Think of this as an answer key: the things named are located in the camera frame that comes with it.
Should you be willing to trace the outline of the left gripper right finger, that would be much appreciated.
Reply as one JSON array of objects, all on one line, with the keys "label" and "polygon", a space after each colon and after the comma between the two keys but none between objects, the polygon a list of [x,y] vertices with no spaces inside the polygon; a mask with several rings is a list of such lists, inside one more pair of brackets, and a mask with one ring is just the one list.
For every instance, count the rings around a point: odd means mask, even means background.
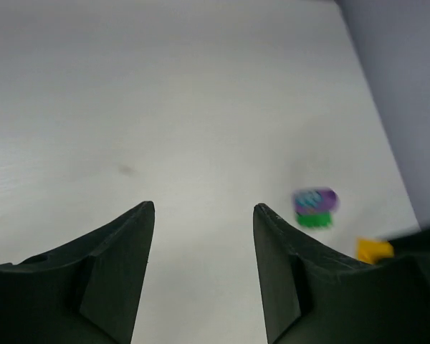
[{"label": "left gripper right finger", "polygon": [[254,207],[269,343],[430,343],[430,256],[366,264]]}]

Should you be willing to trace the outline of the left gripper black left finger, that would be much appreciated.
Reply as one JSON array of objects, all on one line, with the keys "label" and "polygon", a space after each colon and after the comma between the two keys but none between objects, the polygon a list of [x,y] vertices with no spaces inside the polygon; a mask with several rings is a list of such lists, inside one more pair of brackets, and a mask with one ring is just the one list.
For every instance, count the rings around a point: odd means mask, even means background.
[{"label": "left gripper black left finger", "polygon": [[144,201],[60,247],[0,264],[0,343],[130,343],[154,223]]}]

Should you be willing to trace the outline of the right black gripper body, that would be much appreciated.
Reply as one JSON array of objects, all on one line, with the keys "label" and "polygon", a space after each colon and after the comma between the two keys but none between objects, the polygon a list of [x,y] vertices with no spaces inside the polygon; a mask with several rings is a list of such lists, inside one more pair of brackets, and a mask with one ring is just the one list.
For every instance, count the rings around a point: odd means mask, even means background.
[{"label": "right black gripper body", "polygon": [[430,224],[387,240],[395,257],[430,256]]}]

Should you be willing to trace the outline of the yellow lego brick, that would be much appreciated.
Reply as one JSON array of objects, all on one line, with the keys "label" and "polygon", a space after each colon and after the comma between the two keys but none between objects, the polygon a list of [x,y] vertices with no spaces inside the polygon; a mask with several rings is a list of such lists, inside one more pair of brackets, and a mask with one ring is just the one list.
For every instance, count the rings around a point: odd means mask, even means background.
[{"label": "yellow lego brick", "polygon": [[356,257],[360,262],[376,264],[383,259],[390,259],[394,255],[394,248],[389,242],[365,238],[357,240]]}]

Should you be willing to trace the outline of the green lego brick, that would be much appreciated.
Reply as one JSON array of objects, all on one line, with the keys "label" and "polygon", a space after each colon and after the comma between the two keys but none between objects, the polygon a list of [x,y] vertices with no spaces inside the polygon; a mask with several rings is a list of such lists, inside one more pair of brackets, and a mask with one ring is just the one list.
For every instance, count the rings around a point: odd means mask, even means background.
[{"label": "green lego brick", "polygon": [[329,211],[309,214],[295,214],[296,222],[308,229],[330,228],[333,225],[333,217]]}]

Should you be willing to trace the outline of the purple lego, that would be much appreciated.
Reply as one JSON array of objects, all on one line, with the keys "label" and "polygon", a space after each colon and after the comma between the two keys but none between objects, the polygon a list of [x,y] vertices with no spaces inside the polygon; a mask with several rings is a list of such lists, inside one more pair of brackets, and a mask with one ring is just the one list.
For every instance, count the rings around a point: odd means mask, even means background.
[{"label": "purple lego", "polygon": [[293,193],[293,205],[299,214],[333,212],[339,206],[339,197],[327,187],[304,188]]}]

